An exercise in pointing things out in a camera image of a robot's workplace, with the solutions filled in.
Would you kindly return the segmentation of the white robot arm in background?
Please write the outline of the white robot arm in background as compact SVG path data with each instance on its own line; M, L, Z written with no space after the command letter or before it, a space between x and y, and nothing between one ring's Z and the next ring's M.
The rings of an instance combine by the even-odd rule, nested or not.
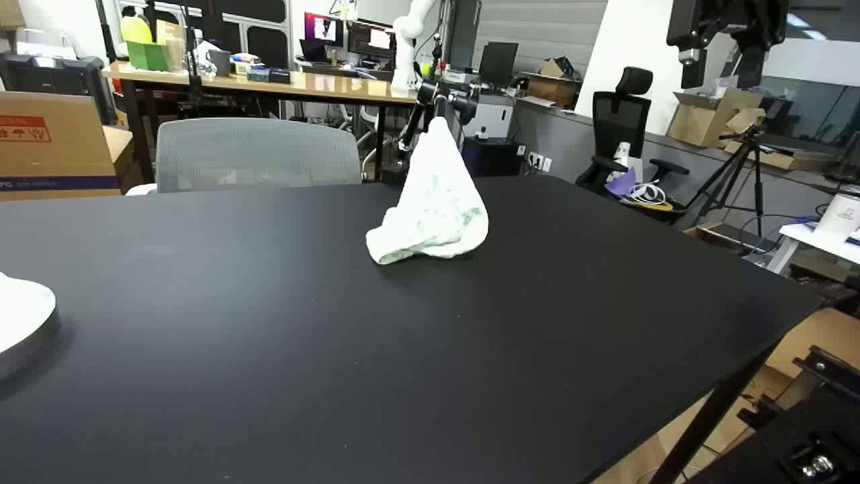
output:
M419 57L421 39L427 39L441 21L443 0L412 0L408 9L393 21L396 34L396 69L393 69L393 91L408 93L416 85L413 62Z

